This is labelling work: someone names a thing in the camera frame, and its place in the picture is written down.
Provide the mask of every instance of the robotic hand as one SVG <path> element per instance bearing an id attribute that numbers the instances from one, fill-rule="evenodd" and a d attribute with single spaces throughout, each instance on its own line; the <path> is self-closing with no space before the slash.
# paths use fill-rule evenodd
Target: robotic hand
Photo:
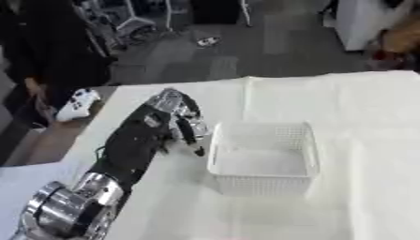
<path id="1" fill-rule="evenodd" d="M 183 139 L 204 155 L 197 139 L 206 125 L 196 102 L 175 89 L 164 89 L 134 111 L 106 141 L 97 162 L 73 188 L 52 182 L 25 206 L 11 239 L 103 239 L 168 140 Z"/>

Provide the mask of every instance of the person's hand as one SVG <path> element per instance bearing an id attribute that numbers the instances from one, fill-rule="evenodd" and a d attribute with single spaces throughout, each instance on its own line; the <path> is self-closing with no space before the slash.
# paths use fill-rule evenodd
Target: person's hand
<path id="1" fill-rule="evenodd" d="M 24 80 L 24 84 L 26 85 L 26 89 L 31 97 L 40 94 L 42 91 L 41 85 L 35 81 L 33 78 L 27 78 Z"/>

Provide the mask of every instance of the white table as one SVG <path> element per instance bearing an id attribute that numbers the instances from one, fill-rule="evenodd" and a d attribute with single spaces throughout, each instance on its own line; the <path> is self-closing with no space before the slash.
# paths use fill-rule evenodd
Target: white table
<path id="1" fill-rule="evenodd" d="M 82 174 L 94 161 L 94 150 L 124 118 L 167 86 L 195 98 L 211 127 L 231 120 L 308 121 L 322 173 L 305 200 L 232 198 L 214 191 L 205 159 L 180 144 L 155 158 L 107 239 L 420 236 L 420 78 L 415 73 L 120 87 L 62 164 L 77 162 L 75 172 Z"/>

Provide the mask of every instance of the floor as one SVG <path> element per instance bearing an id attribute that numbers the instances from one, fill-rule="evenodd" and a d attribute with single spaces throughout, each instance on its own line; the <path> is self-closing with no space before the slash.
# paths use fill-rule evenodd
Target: floor
<path id="1" fill-rule="evenodd" d="M 315 0 L 254 0 L 253 27 L 189 25 L 175 16 L 178 34 L 131 47 L 112 80 L 122 84 L 187 83 L 244 76 L 291 77 L 364 69 L 359 53 L 346 53 L 334 30 L 321 26 Z M 196 40 L 219 37 L 210 48 Z"/>

